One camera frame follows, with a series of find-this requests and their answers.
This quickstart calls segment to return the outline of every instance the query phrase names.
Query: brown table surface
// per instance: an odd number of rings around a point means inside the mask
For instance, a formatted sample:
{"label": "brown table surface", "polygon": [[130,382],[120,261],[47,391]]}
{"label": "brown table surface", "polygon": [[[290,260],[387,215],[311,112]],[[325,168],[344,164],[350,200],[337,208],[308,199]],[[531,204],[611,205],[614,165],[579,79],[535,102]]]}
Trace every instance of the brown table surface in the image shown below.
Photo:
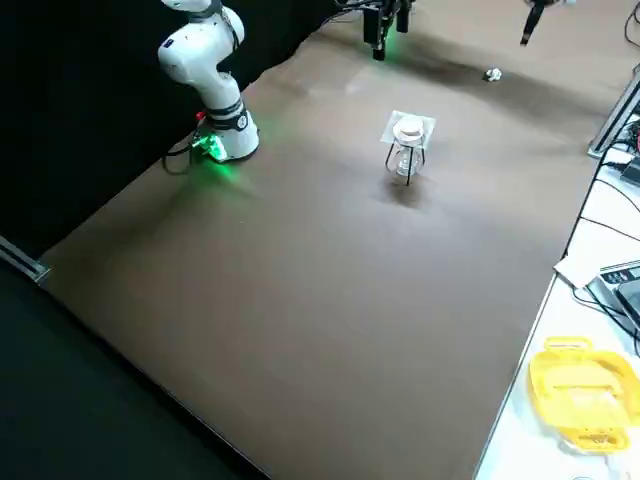
{"label": "brown table surface", "polygon": [[[526,8],[486,3],[418,2],[384,64],[325,27],[247,90],[253,158],[152,167],[48,288],[275,478],[469,478],[636,56],[629,2],[549,11],[524,50]],[[392,110],[438,122],[410,189]]]}

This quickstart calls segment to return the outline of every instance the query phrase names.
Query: yellow container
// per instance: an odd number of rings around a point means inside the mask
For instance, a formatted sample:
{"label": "yellow container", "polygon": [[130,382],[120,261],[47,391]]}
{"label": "yellow container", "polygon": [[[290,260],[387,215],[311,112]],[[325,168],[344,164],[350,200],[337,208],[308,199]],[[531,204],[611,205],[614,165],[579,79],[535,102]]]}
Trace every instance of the yellow container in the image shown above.
{"label": "yellow container", "polygon": [[582,337],[552,337],[529,366],[536,411],[572,443],[590,452],[629,447],[626,427],[640,425],[640,381],[615,352]]}

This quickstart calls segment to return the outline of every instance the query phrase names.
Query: cable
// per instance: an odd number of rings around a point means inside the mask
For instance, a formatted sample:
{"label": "cable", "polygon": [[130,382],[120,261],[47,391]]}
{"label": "cable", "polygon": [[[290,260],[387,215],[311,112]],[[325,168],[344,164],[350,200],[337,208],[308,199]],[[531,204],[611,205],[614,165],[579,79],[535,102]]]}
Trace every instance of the cable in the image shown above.
{"label": "cable", "polygon": [[[611,145],[609,145],[607,148],[605,148],[604,152],[602,153],[602,160],[607,158],[607,155],[609,154],[609,151],[613,148],[616,147],[616,145],[627,145],[629,146],[628,142],[625,140],[617,140],[615,142],[613,142]],[[582,205],[580,206],[580,214],[582,212],[584,212],[585,207],[587,206],[587,200],[589,200],[589,197],[591,196],[591,192],[593,191],[593,186],[596,183],[596,179],[598,178],[598,173],[600,173],[600,169],[602,167],[605,166],[612,166],[615,165],[616,162],[607,162],[607,163],[600,163],[600,165],[598,166],[598,168],[595,169],[595,171],[593,172],[593,176],[591,177],[591,182],[589,183],[589,189],[587,190],[587,194],[584,196],[584,200],[582,201]],[[567,241],[567,244],[564,247],[564,251],[563,251],[563,256],[568,255],[569,253],[569,244],[571,243],[571,238],[573,238],[573,235],[576,233],[576,228],[578,228],[578,225],[580,224],[580,215],[578,215],[576,217],[576,221],[573,223],[573,227],[571,228],[571,234],[569,235],[569,241]]]}
{"label": "cable", "polygon": [[[198,128],[196,127],[196,129],[191,133],[191,137],[189,138],[188,145],[182,148],[179,148],[178,150],[174,150],[173,152],[167,152],[162,156],[162,158],[160,159],[160,164],[162,165],[162,169],[166,173],[174,177],[180,176],[180,175],[186,175],[187,173],[189,173],[189,170],[191,170],[191,167],[193,165],[193,149],[191,146],[193,145],[193,141],[196,137],[197,132],[198,132]],[[186,152],[189,152],[189,163],[187,164],[187,166],[182,170],[171,170],[168,164],[168,157],[177,157],[178,155],[182,155],[183,153],[186,153]]]}
{"label": "cable", "polygon": [[[575,288],[574,288],[574,289],[571,291],[571,293],[573,294],[573,298],[574,298],[574,300],[575,300],[576,302],[580,303],[582,306],[587,307],[587,308],[590,308],[591,310],[595,310],[596,312],[600,312],[600,313],[602,313],[602,310],[600,309],[600,307],[598,307],[598,306],[597,306],[598,304],[597,304],[596,302],[592,302],[591,300],[587,300],[587,299],[584,299],[584,298],[579,297],[579,296],[578,296],[578,293],[577,293],[577,289],[575,289]],[[627,316],[627,315],[626,315],[626,313],[621,312],[620,310],[616,310],[615,308],[610,307],[610,306],[608,306],[608,305],[606,305],[606,308],[607,308],[607,310],[609,310],[610,312],[613,312],[613,313],[615,313],[616,315],[620,315],[621,317],[626,317],[626,316]]]}
{"label": "cable", "polygon": [[613,188],[616,192],[618,192],[620,195],[622,195],[624,198],[627,199],[627,201],[633,205],[633,208],[636,209],[636,211],[638,213],[640,213],[640,207],[638,207],[638,205],[636,205],[636,202],[634,202],[633,200],[631,200],[631,197],[629,197],[629,195],[627,195],[626,193],[624,193],[622,190],[620,190],[618,187],[616,187],[615,185],[613,185],[612,183],[607,182],[606,180],[602,180],[600,178],[596,178],[594,180],[595,182],[599,182],[599,183],[604,183],[605,185],[609,186],[610,188]]}
{"label": "cable", "polygon": [[340,8],[358,8],[358,7],[364,7],[367,5],[382,5],[382,2],[380,0],[359,0],[357,2],[348,2],[348,3],[342,3],[338,0],[333,0],[333,3],[335,3],[336,6]]}
{"label": "cable", "polygon": [[629,37],[629,24],[631,23],[631,20],[633,19],[635,20],[636,24],[640,24],[640,18],[638,18],[638,10],[640,10],[640,2],[636,3],[636,6],[633,7],[633,10],[627,17],[627,21],[624,23],[624,39],[631,45],[640,48],[640,44],[634,42]]}
{"label": "cable", "polygon": [[231,20],[229,20],[229,16],[227,15],[227,12],[225,12],[224,8],[222,9],[222,12],[220,13],[220,17],[222,18],[222,21],[227,26],[227,29],[229,29],[229,31],[231,32],[231,35],[233,37],[233,51],[235,52],[238,49],[238,47],[240,46],[240,39],[238,38],[238,34],[236,33],[236,29],[233,28],[233,24],[231,23]]}
{"label": "cable", "polygon": [[613,228],[611,225],[607,225],[606,223],[600,223],[600,222],[598,222],[596,220],[592,220],[592,219],[587,218],[587,217],[582,217],[581,216],[580,218],[582,220],[584,220],[585,222],[593,223],[594,225],[600,225],[601,227],[608,228],[609,230],[614,231],[616,233],[619,233],[620,235],[624,235],[625,237],[630,238],[631,240],[635,240],[636,242],[640,242],[640,238],[634,237],[633,235],[629,235],[628,233],[624,233],[623,231],[618,230],[617,228]]}
{"label": "cable", "polygon": [[598,297],[596,297],[596,295],[593,293],[593,291],[591,290],[591,288],[589,288],[589,285],[587,285],[586,287],[584,287],[587,292],[589,292],[589,295],[591,295],[591,298],[593,298],[593,300],[598,304],[598,306],[602,309],[602,311],[604,313],[606,313],[609,318],[611,320],[613,320],[615,322],[616,325],[618,325],[618,327],[620,327],[620,329],[625,332],[627,335],[629,335],[631,338],[635,339],[636,337],[636,332],[635,331],[631,331],[629,330],[627,327],[625,327],[622,323],[620,323],[620,320],[618,320],[616,317],[614,317],[611,312],[609,312],[608,308],[610,307],[606,307],[605,305],[602,304],[602,302],[598,299]]}
{"label": "cable", "polygon": [[358,12],[358,9],[346,9],[346,10],[343,10],[342,12],[336,13],[335,15],[331,15],[324,22],[322,22],[322,25],[320,25],[320,27],[324,27],[327,23],[353,23],[357,21],[359,17],[356,17],[352,20],[336,20],[336,18],[343,17],[353,12]]}
{"label": "cable", "polygon": [[[635,143],[632,143],[631,140],[628,140],[628,139],[627,140],[616,140],[611,145],[609,145],[605,149],[605,151],[602,153],[602,159],[604,160],[607,157],[607,155],[609,154],[609,150],[615,148],[618,145],[624,145],[625,147],[633,148],[634,150],[636,148]],[[627,167],[627,164],[626,163],[620,163],[620,162],[605,162],[605,163],[601,163],[600,166],[596,169],[593,181],[595,181],[595,179],[596,179],[596,177],[598,175],[598,172],[600,172],[600,169],[603,168],[603,167],[611,167],[611,168],[614,168],[614,169],[622,172],[622,170],[624,170]]]}

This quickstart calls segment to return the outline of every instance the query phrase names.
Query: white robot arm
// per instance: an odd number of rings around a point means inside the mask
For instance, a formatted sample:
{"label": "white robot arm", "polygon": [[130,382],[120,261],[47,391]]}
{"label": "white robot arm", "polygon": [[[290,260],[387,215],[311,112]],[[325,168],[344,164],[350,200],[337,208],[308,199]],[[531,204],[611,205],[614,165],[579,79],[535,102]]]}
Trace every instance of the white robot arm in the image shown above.
{"label": "white robot arm", "polygon": [[258,130],[235,79],[218,72],[218,64],[244,40],[240,17],[219,0],[162,0],[162,3],[185,12],[189,23],[160,46],[161,65],[173,80],[192,86],[200,94],[207,107],[201,130],[215,137],[225,152],[215,159],[249,156],[258,148]]}

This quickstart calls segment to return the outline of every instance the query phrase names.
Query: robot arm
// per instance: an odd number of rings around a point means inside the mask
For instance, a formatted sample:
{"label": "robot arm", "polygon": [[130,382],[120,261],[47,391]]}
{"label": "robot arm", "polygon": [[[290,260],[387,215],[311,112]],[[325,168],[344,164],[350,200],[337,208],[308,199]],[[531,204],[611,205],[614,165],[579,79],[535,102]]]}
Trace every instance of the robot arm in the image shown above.
{"label": "robot arm", "polygon": [[[342,11],[361,10],[364,17],[364,41],[373,48],[373,58],[384,60],[387,33],[396,20],[400,33],[409,31],[409,13],[416,0],[334,0]],[[520,44],[526,46],[547,7],[573,4],[576,0],[524,0],[531,7]]]}
{"label": "robot arm", "polygon": [[207,107],[199,137],[212,139],[224,156],[243,158],[258,148],[258,130],[240,95],[236,80],[218,72],[218,64],[244,40],[240,17],[220,0],[162,0],[185,12],[189,23],[170,35],[158,49],[158,59],[176,82],[189,85]]}
{"label": "robot arm", "polygon": [[162,0],[167,7],[186,13],[203,13],[212,10],[215,13],[222,11],[220,0]]}

